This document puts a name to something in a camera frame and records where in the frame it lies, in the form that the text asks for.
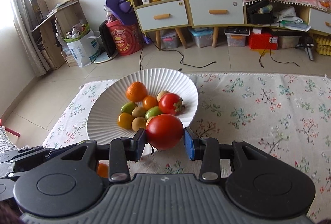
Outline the wooden cabinet white drawers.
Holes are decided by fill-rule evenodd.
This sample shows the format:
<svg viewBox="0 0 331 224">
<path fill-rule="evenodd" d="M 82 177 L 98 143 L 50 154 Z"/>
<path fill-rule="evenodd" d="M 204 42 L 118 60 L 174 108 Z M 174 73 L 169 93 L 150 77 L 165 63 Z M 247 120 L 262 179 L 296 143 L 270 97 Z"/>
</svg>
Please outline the wooden cabinet white drawers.
<svg viewBox="0 0 331 224">
<path fill-rule="evenodd" d="M 174 29 L 186 47 L 183 28 L 211 27 L 212 46 L 216 46 L 219 28 L 247 25 L 243 0 L 159 0 L 150 3 L 132 0 L 132 5 L 141 31 L 145 34 L 153 31 L 158 48 L 161 47 L 161 31 L 165 29 Z"/>
</svg>

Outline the purple plush toy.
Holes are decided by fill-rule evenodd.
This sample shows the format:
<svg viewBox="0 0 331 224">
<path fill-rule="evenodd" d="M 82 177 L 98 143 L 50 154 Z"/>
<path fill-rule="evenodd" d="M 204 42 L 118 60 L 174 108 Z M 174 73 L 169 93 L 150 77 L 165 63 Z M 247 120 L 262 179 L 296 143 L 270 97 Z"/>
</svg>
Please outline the purple plush toy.
<svg viewBox="0 0 331 224">
<path fill-rule="evenodd" d="M 123 25 L 133 25 L 137 23 L 131 0 L 106 0 L 106 6 Z"/>
</svg>

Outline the long low sideboard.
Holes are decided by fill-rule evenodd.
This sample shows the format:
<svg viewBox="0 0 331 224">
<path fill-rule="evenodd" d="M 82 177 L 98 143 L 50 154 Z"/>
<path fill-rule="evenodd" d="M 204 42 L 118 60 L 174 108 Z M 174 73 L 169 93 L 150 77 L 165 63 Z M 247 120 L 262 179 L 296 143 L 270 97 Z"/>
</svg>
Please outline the long low sideboard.
<svg viewBox="0 0 331 224">
<path fill-rule="evenodd" d="M 255 25 L 272 25 L 297 31 L 316 31 L 330 35 L 330 7 L 328 0 L 318 0 L 327 12 L 278 1 L 259 0 L 246 5 L 248 22 Z"/>
</svg>

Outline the clear storage bin blue lid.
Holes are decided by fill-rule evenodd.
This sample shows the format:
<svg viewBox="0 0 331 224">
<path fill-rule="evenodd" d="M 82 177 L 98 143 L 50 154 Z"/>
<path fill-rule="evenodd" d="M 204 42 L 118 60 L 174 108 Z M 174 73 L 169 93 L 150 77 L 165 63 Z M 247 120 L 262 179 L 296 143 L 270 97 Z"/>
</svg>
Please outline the clear storage bin blue lid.
<svg viewBox="0 0 331 224">
<path fill-rule="evenodd" d="M 192 35 L 192 39 L 198 48 L 212 46 L 213 44 L 213 28 L 189 28 L 188 31 Z"/>
</svg>

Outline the small mandarin orange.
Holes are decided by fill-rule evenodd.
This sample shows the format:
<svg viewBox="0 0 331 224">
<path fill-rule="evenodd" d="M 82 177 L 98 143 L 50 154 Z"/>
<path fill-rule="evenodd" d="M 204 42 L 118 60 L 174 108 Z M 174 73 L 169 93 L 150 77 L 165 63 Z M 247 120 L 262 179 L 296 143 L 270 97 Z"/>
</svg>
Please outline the small mandarin orange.
<svg viewBox="0 0 331 224">
<path fill-rule="evenodd" d="M 106 163 L 99 163 L 97 174 L 102 178 L 108 178 L 109 175 L 109 167 Z"/>
</svg>

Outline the orange cherry tomato front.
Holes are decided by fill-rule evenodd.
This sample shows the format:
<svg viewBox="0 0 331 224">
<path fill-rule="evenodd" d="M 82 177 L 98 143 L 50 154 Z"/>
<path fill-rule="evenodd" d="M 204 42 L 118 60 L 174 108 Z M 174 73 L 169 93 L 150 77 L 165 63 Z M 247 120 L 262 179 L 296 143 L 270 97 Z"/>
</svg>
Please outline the orange cherry tomato front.
<svg viewBox="0 0 331 224">
<path fill-rule="evenodd" d="M 148 95 L 143 99 L 143 107 L 146 111 L 156 106 L 158 106 L 158 100 L 154 96 Z"/>
</svg>

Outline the red tomato back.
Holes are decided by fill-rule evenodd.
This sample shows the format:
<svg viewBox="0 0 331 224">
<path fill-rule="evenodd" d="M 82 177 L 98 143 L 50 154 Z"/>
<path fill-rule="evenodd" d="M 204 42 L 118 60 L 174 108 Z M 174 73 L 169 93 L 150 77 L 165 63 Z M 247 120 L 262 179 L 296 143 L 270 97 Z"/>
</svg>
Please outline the red tomato back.
<svg viewBox="0 0 331 224">
<path fill-rule="evenodd" d="M 163 114 L 171 114 L 173 116 L 180 114 L 185 109 L 182 97 L 174 93 L 163 95 L 158 105 Z"/>
</svg>

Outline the clear storage bin black lid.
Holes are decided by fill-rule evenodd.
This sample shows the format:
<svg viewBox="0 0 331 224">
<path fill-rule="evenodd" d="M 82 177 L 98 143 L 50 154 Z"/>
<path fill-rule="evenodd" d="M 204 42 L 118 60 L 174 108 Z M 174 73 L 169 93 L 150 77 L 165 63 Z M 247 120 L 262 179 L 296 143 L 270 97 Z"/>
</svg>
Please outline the clear storage bin black lid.
<svg viewBox="0 0 331 224">
<path fill-rule="evenodd" d="M 224 33 L 228 46 L 245 46 L 250 29 L 248 27 L 226 27 Z"/>
</svg>

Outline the yellow orange cherry tomato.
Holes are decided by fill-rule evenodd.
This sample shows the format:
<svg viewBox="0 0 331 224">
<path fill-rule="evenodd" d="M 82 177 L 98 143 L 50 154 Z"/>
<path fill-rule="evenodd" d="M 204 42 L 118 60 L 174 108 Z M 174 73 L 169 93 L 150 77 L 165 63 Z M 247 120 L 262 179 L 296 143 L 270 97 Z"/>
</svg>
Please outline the yellow orange cherry tomato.
<svg viewBox="0 0 331 224">
<path fill-rule="evenodd" d="M 117 125 L 123 129 L 132 129 L 134 117 L 129 113 L 121 113 L 117 118 Z"/>
</svg>

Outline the green jujube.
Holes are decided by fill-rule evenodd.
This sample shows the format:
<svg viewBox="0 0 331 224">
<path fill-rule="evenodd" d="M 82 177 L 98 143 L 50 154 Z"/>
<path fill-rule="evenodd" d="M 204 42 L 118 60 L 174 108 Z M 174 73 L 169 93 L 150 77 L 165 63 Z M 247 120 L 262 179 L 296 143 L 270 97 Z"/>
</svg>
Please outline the green jujube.
<svg viewBox="0 0 331 224">
<path fill-rule="evenodd" d="M 122 108 L 121 112 L 122 113 L 128 113 L 132 114 L 133 110 L 137 107 L 137 104 L 135 102 L 127 102 L 125 103 Z"/>
<path fill-rule="evenodd" d="M 163 112 L 158 106 L 152 107 L 146 112 L 145 119 L 148 120 L 149 118 L 161 115 L 162 113 Z"/>
</svg>

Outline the wooden bookshelf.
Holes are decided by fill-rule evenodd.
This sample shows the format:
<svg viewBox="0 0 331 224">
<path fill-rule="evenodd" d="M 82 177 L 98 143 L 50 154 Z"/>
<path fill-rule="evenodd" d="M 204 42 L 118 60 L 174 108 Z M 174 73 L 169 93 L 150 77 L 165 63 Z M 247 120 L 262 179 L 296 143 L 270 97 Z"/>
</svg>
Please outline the wooden bookshelf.
<svg viewBox="0 0 331 224">
<path fill-rule="evenodd" d="M 32 30 L 42 56 L 55 70 L 63 64 L 69 67 L 77 63 L 69 49 L 61 44 L 66 33 L 76 24 L 87 23 L 79 0 L 30 0 L 38 25 Z"/>
</svg>

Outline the red tomato front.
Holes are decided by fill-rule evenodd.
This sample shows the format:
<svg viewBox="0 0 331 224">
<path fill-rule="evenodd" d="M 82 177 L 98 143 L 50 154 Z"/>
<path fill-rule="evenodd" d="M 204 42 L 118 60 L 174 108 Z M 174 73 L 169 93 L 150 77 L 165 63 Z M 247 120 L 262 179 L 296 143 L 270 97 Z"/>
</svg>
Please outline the red tomato front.
<svg viewBox="0 0 331 224">
<path fill-rule="evenodd" d="M 153 117 L 146 126 L 147 141 L 158 150 L 173 148 L 182 139 L 182 122 L 170 114 Z"/>
</svg>

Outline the large mandarin orange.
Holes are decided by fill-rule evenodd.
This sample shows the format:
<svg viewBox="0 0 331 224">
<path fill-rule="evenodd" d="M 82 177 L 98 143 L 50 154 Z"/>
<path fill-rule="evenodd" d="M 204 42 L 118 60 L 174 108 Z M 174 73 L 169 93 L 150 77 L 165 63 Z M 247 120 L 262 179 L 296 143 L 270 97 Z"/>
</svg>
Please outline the large mandarin orange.
<svg viewBox="0 0 331 224">
<path fill-rule="evenodd" d="M 131 102 L 141 102 L 146 96 L 148 96 L 147 88 L 141 82 L 133 82 L 126 90 L 126 97 Z"/>
</svg>

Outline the white ribbed plate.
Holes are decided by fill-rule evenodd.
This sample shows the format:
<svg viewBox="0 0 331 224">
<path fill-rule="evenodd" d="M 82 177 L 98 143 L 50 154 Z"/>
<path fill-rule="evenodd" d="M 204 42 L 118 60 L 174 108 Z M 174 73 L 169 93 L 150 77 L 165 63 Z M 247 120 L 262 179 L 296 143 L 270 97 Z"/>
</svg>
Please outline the white ribbed plate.
<svg viewBox="0 0 331 224">
<path fill-rule="evenodd" d="M 168 68 L 145 69 L 127 75 L 110 85 L 92 105 L 87 119 L 87 134 L 98 144 L 107 144 L 120 137 L 132 137 L 135 132 L 122 128 L 117 120 L 123 113 L 144 117 L 144 101 L 131 101 L 126 96 L 127 89 L 134 82 L 142 83 L 147 90 L 148 107 L 157 96 L 168 91 L 182 98 L 184 110 L 178 117 L 184 127 L 190 125 L 196 114 L 199 102 L 198 90 L 194 81 L 180 71 Z"/>
</svg>

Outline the red tomato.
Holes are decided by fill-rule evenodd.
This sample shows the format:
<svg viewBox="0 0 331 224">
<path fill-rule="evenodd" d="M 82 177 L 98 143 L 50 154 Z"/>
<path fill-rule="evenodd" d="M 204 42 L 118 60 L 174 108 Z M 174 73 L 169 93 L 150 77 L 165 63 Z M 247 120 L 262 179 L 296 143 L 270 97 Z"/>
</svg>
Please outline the red tomato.
<svg viewBox="0 0 331 224">
<path fill-rule="evenodd" d="M 174 93 L 163 95 L 158 105 L 163 114 L 171 114 L 173 116 L 180 114 L 185 109 L 182 97 Z"/>
<path fill-rule="evenodd" d="M 147 141 L 158 150 L 173 148 L 182 139 L 182 122 L 170 114 L 153 117 L 146 126 Z"/>
</svg>

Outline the red snack bucket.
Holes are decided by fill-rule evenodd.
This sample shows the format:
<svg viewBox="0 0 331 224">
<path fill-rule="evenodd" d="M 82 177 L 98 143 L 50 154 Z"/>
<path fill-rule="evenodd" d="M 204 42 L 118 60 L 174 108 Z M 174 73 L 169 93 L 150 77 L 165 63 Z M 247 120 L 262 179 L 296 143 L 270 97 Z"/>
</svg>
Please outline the red snack bucket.
<svg viewBox="0 0 331 224">
<path fill-rule="evenodd" d="M 115 20 L 106 22 L 106 26 L 121 56 L 128 56 L 142 49 L 143 40 L 137 24 L 123 25 L 120 20 Z"/>
</svg>

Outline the clear storage bin left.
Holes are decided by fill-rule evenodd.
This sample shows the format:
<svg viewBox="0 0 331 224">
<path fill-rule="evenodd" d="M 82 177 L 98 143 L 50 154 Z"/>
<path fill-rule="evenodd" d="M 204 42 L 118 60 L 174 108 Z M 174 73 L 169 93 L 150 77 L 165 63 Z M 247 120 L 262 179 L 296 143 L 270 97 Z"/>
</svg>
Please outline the clear storage bin left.
<svg viewBox="0 0 331 224">
<path fill-rule="evenodd" d="M 174 29 L 166 29 L 161 31 L 161 49 L 178 48 L 180 39 Z"/>
</svg>

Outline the red box under sideboard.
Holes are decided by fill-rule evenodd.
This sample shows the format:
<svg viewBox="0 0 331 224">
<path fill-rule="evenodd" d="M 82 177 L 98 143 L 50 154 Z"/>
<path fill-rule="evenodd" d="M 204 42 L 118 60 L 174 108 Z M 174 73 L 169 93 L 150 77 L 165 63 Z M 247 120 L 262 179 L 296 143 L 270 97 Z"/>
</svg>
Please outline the red box under sideboard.
<svg viewBox="0 0 331 224">
<path fill-rule="evenodd" d="M 270 33 L 261 33 L 261 34 L 251 33 L 250 36 L 248 37 L 248 46 L 250 47 L 250 49 L 255 49 L 255 50 L 264 50 L 264 49 L 277 50 L 278 37 Z"/>
</svg>

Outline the white paper shopping bag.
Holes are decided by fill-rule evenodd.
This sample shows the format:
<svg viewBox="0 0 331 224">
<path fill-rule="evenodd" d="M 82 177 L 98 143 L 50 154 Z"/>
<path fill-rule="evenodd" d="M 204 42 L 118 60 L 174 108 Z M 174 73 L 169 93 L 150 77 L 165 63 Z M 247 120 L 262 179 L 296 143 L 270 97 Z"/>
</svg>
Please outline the white paper shopping bag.
<svg viewBox="0 0 331 224">
<path fill-rule="evenodd" d="M 89 24 L 75 25 L 66 33 L 65 42 L 79 67 L 94 63 L 100 55 L 97 39 Z"/>
</svg>

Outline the black panel heater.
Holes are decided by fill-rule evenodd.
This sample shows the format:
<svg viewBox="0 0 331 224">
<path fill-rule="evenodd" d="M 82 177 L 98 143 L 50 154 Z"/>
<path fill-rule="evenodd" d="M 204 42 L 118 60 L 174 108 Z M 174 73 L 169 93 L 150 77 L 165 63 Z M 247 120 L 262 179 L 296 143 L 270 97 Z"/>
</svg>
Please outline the black panel heater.
<svg viewBox="0 0 331 224">
<path fill-rule="evenodd" d="M 104 20 L 99 26 L 99 34 L 103 43 L 103 48 L 109 58 L 109 60 L 112 60 L 118 55 L 118 50 L 116 47 L 116 43 L 112 38 L 112 35 L 110 33 L 110 29 L 106 25 L 108 21 Z"/>
</svg>

